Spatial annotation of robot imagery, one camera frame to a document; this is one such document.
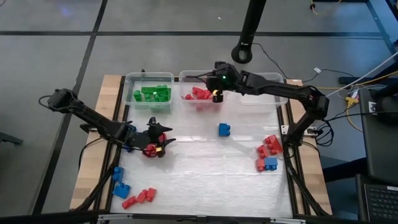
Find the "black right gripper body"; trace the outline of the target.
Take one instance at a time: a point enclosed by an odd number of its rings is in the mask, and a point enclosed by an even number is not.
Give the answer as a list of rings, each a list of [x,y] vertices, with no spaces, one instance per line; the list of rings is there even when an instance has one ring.
[[[234,68],[212,71],[206,75],[206,87],[210,91],[233,91],[241,80],[241,74]]]

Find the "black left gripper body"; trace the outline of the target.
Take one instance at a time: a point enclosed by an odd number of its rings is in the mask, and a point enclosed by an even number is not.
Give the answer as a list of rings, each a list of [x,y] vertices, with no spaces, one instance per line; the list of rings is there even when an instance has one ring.
[[[123,142],[123,149],[128,152],[133,150],[142,151],[149,144],[155,144],[155,135],[149,135],[147,131],[137,132],[134,126],[128,126]]]

